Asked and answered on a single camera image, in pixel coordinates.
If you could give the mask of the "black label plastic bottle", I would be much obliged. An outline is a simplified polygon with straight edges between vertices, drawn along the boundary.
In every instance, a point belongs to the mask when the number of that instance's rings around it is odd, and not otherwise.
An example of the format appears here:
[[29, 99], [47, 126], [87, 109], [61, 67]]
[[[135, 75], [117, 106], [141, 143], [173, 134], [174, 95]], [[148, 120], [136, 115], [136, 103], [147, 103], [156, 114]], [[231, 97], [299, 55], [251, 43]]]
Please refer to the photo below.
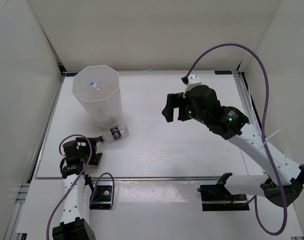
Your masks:
[[98, 142], [110, 143], [120, 139], [124, 139], [129, 135], [129, 130], [126, 124], [120, 124], [109, 129], [105, 134], [98, 137]]

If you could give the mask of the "clear unlabelled plastic bottle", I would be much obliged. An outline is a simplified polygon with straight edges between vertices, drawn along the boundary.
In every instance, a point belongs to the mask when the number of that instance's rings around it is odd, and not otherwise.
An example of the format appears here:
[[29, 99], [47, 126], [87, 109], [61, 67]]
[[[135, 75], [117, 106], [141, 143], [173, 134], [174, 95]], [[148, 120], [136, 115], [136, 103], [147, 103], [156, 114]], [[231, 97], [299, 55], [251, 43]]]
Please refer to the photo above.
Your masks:
[[89, 89], [91, 90], [91, 92], [95, 91], [95, 92], [98, 92], [100, 94], [103, 92], [102, 88], [99, 87], [98, 84], [94, 81], [89, 83]]

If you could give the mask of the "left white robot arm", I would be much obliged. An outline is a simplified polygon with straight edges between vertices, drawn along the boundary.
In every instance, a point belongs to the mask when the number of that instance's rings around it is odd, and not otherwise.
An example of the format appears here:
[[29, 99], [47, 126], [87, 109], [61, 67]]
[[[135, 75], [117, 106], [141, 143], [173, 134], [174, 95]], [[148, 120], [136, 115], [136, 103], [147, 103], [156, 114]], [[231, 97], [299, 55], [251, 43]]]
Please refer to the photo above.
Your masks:
[[60, 172], [64, 195], [54, 208], [47, 223], [46, 239], [94, 240], [95, 233], [90, 227], [90, 200], [96, 196], [96, 187], [86, 173], [89, 165], [98, 165], [102, 154], [97, 153], [99, 137], [87, 138], [73, 134], [74, 140], [62, 140], [59, 153]]

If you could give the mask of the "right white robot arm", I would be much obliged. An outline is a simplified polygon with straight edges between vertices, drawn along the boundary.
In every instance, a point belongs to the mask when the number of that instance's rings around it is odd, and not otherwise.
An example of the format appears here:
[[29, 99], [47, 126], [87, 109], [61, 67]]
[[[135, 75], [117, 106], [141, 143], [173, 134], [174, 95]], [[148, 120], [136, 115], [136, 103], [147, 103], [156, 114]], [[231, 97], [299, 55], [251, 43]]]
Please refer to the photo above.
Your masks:
[[264, 142], [249, 118], [233, 106], [223, 106], [215, 90], [201, 83], [196, 75], [182, 79], [184, 92], [170, 93], [162, 115], [173, 121], [174, 109], [178, 120], [196, 120], [231, 144], [240, 148], [263, 170], [263, 175], [234, 175], [225, 173], [215, 184], [201, 185], [198, 189], [205, 202], [232, 201], [236, 195], [256, 195], [267, 198], [282, 207], [293, 203], [304, 185], [304, 164], [286, 157], [271, 143]]

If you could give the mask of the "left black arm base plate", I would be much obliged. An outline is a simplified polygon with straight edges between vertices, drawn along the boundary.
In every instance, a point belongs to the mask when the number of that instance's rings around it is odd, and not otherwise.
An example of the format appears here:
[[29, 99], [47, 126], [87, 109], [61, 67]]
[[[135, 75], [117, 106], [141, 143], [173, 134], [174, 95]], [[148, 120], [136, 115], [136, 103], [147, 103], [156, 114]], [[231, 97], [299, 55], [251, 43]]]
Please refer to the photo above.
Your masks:
[[90, 204], [91, 210], [111, 210], [114, 204], [114, 186], [111, 179], [100, 180], [96, 185], [96, 193]]

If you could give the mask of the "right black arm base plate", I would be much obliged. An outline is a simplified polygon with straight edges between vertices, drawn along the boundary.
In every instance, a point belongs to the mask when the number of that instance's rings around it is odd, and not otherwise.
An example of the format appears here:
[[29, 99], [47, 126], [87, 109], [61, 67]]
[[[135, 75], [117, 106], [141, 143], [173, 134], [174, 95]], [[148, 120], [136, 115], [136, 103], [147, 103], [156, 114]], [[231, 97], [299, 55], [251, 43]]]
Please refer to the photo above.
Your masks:
[[245, 194], [231, 194], [221, 184], [203, 184], [197, 189], [201, 195], [203, 212], [248, 211]]

